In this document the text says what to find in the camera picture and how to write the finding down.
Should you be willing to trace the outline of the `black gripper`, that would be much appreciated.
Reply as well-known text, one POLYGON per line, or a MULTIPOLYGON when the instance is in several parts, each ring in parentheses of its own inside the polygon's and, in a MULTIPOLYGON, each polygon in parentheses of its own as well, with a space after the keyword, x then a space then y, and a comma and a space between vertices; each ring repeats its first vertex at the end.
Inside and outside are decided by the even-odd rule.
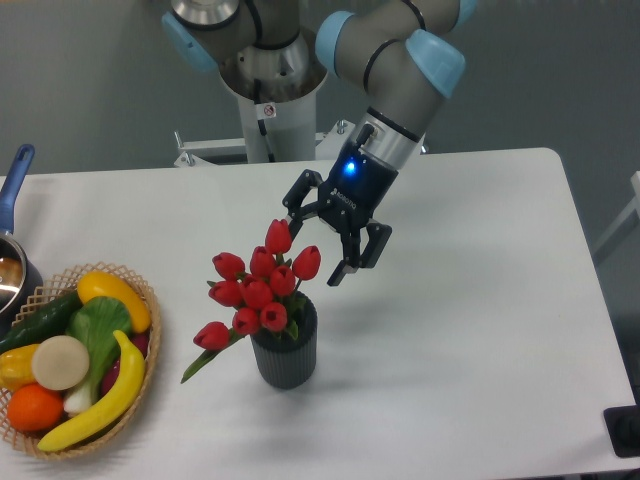
POLYGON ((370 219, 397 176, 396 170, 363 153, 356 142, 347 140, 326 179, 306 169, 284 196, 282 204, 287 209, 291 239, 297 236, 306 219, 317 214, 339 233, 342 259, 327 281, 329 286, 338 286, 347 274, 376 266, 392 227, 370 219), (318 201, 303 205, 315 188, 318 201), (367 243, 361 250, 363 227, 367 243))

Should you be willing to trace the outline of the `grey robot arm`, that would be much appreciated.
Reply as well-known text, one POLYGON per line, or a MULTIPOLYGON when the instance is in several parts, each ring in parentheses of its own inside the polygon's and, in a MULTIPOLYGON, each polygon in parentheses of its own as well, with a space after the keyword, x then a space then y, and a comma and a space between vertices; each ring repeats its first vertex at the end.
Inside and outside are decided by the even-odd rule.
POLYGON ((162 26, 189 65, 217 70, 235 95, 252 163, 313 157, 328 76, 369 97, 329 174, 303 172, 283 200, 292 233, 317 217, 339 234, 329 280, 338 285, 374 267, 386 246, 391 228, 374 211, 464 72, 444 35, 474 10, 472 1, 389 1, 365 15, 334 12, 313 32, 295 1, 175 1, 162 26))

